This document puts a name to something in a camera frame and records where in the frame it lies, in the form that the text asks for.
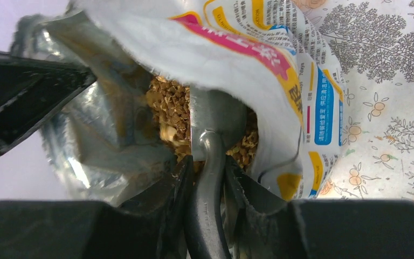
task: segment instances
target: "yellow label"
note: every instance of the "yellow label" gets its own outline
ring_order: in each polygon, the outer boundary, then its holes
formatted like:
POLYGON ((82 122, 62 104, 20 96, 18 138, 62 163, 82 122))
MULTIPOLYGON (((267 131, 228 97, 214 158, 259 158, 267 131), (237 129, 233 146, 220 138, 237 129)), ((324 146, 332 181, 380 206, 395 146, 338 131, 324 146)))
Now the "yellow label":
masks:
POLYGON ((320 189, 321 181, 323 180, 323 163, 320 155, 317 152, 308 152, 313 165, 313 185, 312 190, 320 189))
POLYGON ((328 78, 328 80, 333 85, 334 90, 339 94, 340 101, 343 102, 343 91, 342 91, 342 89, 340 89, 340 87, 337 85, 337 83, 333 80, 333 78, 331 77, 331 74, 329 73, 329 70, 325 69, 325 70, 323 70, 323 72, 325 73, 325 76, 328 78))
POLYGON ((268 31, 272 25, 264 25, 264 0, 252 0, 253 23, 256 27, 268 31))
POLYGON ((310 68, 310 88, 309 90, 312 91, 313 90, 313 71, 314 71, 314 64, 312 62, 312 66, 310 68))
POLYGON ((224 15, 223 7, 217 7, 212 11, 213 16, 215 17, 215 21, 218 25, 220 25, 223 29, 230 31, 237 35, 242 35, 242 33, 238 32, 234 29, 226 20, 226 16, 224 15))
POLYGON ((301 126, 304 125, 302 121, 302 92, 301 85, 299 84, 298 75, 294 68, 289 68, 286 70, 286 76, 288 80, 284 80, 281 75, 277 75, 277 80, 280 83, 281 87, 285 91, 286 98, 293 108, 294 112, 299 118, 301 126))
POLYGON ((196 18, 196 20, 197 20, 197 23, 198 23, 199 25, 202 25, 202 20, 201 20, 201 17, 199 16, 199 14, 198 14, 198 13, 196 13, 196 12, 194 12, 194 11, 188 11, 188 12, 183 13, 183 14, 181 14, 181 15, 172 16, 172 17, 169 17, 169 19, 176 20, 176 19, 178 19, 178 18, 183 18, 183 17, 188 16, 188 15, 192 15, 192 16, 194 16, 194 17, 196 18))
POLYGON ((280 189, 281 197, 285 201, 291 200, 298 190, 299 182, 302 175, 295 175, 291 173, 284 173, 277 177, 277 184, 280 189))

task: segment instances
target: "blue label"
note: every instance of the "blue label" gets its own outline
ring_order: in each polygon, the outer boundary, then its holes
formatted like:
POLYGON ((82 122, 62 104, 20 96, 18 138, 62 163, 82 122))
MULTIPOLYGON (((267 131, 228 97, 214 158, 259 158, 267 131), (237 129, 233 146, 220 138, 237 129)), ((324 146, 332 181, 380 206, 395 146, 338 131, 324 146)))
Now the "blue label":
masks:
POLYGON ((316 191, 312 189, 312 190, 310 191, 309 197, 311 197, 311 196, 315 196, 315 195, 316 195, 316 191))
POLYGON ((288 26, 284 25, 273 25, 269 30, 276 30, 276 29, 285 29, 286 32, 288 32, 288 26))
POLYGON ((343 102, 339 100, 339 147, 342 146, 343 102))
POLYGON ((325 74, 318 68, 318 85, 315 103, 315 143, 329 145, 333 137, 334 89, 325 74))

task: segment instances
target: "metal scoop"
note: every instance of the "metal scoop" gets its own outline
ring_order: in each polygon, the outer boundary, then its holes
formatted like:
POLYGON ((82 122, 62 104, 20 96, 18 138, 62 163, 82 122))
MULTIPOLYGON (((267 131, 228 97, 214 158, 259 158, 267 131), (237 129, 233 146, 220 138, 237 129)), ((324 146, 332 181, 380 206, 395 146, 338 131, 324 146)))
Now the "metal scoop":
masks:
POLYGON ((185 218, 185 236, 192 258, 231 258, 220 214, 220 193, 226 151, 245 134, 246 107, 221 91, 190 89, 191 152, 205 160, 185 218))

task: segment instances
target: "scoop handle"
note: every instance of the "scoop handle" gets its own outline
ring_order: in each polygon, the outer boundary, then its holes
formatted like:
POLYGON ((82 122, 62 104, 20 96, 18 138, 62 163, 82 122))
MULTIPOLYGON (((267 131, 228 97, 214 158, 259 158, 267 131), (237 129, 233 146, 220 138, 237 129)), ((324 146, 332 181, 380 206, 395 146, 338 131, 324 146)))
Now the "scoop handle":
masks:
POLYGON ((206 159, 185 214, 188 251, 196 259, 230 259, 220 212, 225 147, 220 135, 212 131, 201 135, 200 144, 206 159))

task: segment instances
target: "pink label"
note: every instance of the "pink label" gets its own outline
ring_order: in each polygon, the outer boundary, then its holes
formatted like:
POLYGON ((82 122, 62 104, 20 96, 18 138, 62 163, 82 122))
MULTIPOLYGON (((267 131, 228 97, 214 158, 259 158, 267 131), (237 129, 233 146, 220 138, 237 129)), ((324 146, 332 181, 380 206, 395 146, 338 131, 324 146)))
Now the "pink label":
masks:
POLYGON ((286 71, 291 68, 286 57, 276 48, 261 42, 251 41, 239 35, 218 31, 199 25, 194 15, 185 15, 174 18, 190 31, 201 35, 218 45, 232 51, 254 57, 264 64, 276 76, 281 76, 285 81, 288 80, 286 71))

